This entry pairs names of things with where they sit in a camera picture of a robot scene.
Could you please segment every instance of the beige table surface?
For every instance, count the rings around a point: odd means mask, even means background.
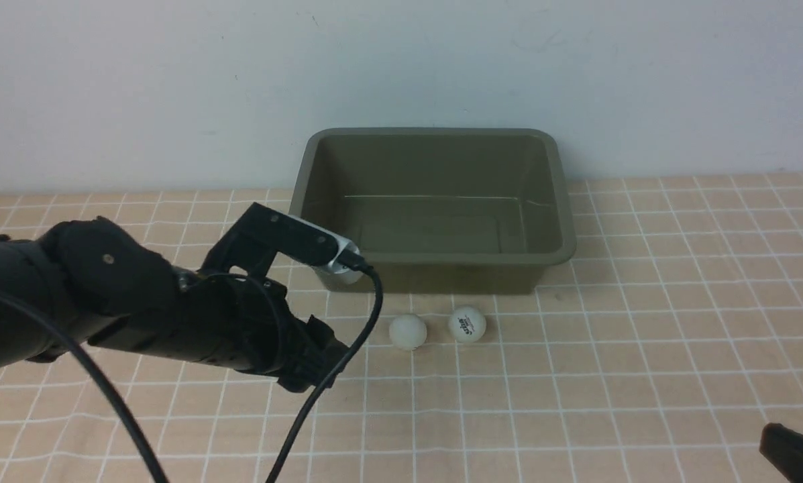
[[[571,184],[579,248],[524,297],[389,296],[385,317],[307,420],[282,480],[782,481],[766,421],[803,432],[803,174]],[[0,231],[103,215],[196,267],[251,201],[288,190],[1,197]],[[370,297],[328,294],[277,260],[299,316],[350,342]],[[481,343],[443,322],[473,303]],[[388,345],[393,315],[425,346]],[[254,376],[95,351],[171,480],[263,481],[303,396]],[[0,482],[144,481],[125,432],[70,357],[0,370]]]

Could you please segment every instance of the plastic tub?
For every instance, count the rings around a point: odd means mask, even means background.
[[[528,293],[576,249],[557,146],[534,129],[321,131],[290,213],[352,239],[388,292]]]

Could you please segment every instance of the black cable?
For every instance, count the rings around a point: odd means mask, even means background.
[[[356,352],[359,351],[362,344],[365,343],[365,339],[371,334],[371,330],[374,330],[374,326],[377,325],[377,318],[380,317],[380,309],[383,307],[383,283],[380,281],[380,276],[377,275],[373,267],[364,265],[362,257],[358,258],[361,260],[360,263],[357,266],[350,266],[355,268],[358,272],[365,273],[371,278],[371,281],[374,282],[374,306],[371,308],[371,315],[368,316],[368,321],[365,323],[365,327],[362,328],[362,332],[359,333],[359,336],[357,336],[356,340],[350,345],[350,349],[345,352],[345,355],[342,356],[333,369],[327,373],[324,380],[315,386],[315,390],[312,391],[312,394],[310,394],[306,402],[303,403],[303,407],[300,409],[300,412],[297,413],[296,419],[294,419],[294,424],[291,425],[291,429],[288,431],[288,437],[285,438],[285,442],[282,444],[281,449],[279,449],[279,455],[276,456],[276,462],[273,464],[273,468],[267,476],[266,483],[276,482],[276,479],[278,479],[282,471],[282,465],[285,465],[285,459],[288,459],[288,453],[290,453],[291,447],[294,446],[294,442],[297,440],[297,434],[299,434],[300,428],[303,427],[303,423],[306,422],[306,418],[309,416],[312,407],[315,406],[318,398],[321,397],[322,392],[327,388],[330,381],[333,380],[333,377],[337,376],[343,367],[356,355]]]
[[[106,396],[109,404],[112,405],[116,415],[118,415],[121,420],[121,424],[124,425],[124,429],[135,443],[136,449],[138,449],[138,453],[140,453],[144,464],[147,465],[154,483],[168,483],[168,478],[165,472],[162,471],[162,466],[160,466],[160,462],[156,459],[154,450],[150,447],[148,438],[144,436],[144,432],[136,422],[136,418],[130,412],[127,404],[124,403],[118,390],[115,389],[112,382],[109,381],[103,371],[100,370],[100,367],[97,366],[97,363],[88,355],[88,352],[86,352],[79,343],[71,339],[61,328],[52,323],[50,318],[43,314],[43,312],[17,299],[17,297],[9,296],[9,294],[5,294],[0,290],[0,303],[35,321],[40,327],[43,327],[46,332],[51,333],[61,345],[73,354],[76,360],[79,361],[79,364],[82,365],[83,369],[91,376],[91,380],[97,384],[97,387],[100,388],[100,391]]]

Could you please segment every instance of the white ball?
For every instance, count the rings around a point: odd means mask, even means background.
[[[389,340],[402,351],[412,351],[425,343],[428,327],[413,314],[399,315],[389,324]]]
[[[471,343],[481,339],[488,328],[484,315],[475,307],[459,307],[449,316],[449,332],[460,343]]]

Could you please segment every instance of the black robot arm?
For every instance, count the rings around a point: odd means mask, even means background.
[[[348,347],[318,318],[292,315],[287,288],[266,275],[279,252],[328,266],[342,251],[334,233],[253,204],[191,272],[98,217],[59,223],[36,241],[0,235],[0,290],[49,315],[73,340],[276,377],[302,392]],[[247,276],[229,273],[233,267]],[[0,305],[0,367],[64,352]]]

